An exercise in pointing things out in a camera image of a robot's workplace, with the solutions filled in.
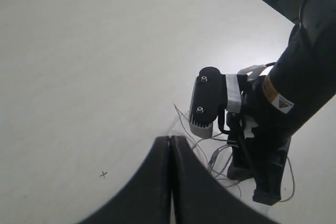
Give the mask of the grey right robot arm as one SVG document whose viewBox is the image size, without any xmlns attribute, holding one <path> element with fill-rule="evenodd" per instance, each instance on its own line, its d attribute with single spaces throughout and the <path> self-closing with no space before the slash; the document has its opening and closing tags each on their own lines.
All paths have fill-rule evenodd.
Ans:
<svg viewBox="0 0 336 224">
<path fill-rule="evenodd" d="M 335 0 L 304 0 L 288 46 L 270 72 L 250 81 L 238 110 L 228 110 L 236 142 L 228 177 L 253 178 L 253 201 L 281 201 L 292 136 L 335 96 Z"/>
</svg>

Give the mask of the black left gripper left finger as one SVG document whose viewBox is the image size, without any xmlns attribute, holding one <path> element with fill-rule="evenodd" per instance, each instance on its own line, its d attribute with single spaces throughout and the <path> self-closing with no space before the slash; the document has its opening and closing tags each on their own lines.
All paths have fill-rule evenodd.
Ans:
<svg viewBox="0 0 336 224">
<path fill-rule="evenodd" d="M 127 184 L 83 223 L 170 223 L 170 138 L 155 139 L 147 157 Z"/>
</svg>

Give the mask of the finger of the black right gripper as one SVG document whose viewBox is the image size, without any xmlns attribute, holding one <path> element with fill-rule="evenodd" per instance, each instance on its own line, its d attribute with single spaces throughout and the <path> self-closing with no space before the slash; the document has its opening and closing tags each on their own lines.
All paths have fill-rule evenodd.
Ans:
<svg viewBox="0 0 336 224">
<path fill-rule="evenodd" d="M 291 140 L 279 146 L 267 146 L 256 158 L 256 189 L 253 201 L 274 205 L 281 201 L 281 183 Z"/>
<path fill-rule="evenodd" d="M 247 145 L 241 148 L 238 144 L 230 144 L 230 147 L 232 148 L 232 161 L 227 170 L 227 177 L 238 181 L 253 178 L 249 162 L 251 154 Z"/>
</svg>

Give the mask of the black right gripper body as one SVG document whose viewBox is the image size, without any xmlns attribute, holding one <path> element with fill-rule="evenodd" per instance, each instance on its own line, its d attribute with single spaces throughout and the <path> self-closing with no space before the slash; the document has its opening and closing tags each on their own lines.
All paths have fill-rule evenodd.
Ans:
<svg viewBox="0 0 336 224">
<path fill-rule="evenodd" d="M 256 158 L 265 147 L 290 139 L 284 104 L 293 106 L 293 73 L 269 73 L 248 81 L 246 75 L 227 74 L 227 124 L 230 138 L 247 145 L 250 168 L 256 177 Z"/>
</svg>

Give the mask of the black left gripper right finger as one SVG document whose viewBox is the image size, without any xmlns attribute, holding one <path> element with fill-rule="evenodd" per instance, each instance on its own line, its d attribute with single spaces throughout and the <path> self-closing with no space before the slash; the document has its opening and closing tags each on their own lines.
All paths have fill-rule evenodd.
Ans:
<svg viewBox="0 0 336 224">
<path fill-rule="evenodd" d="M 176 223 L 273 223 L 217 182 L 184 136 L 171 137 L 171 188 Z"/>
</svg>

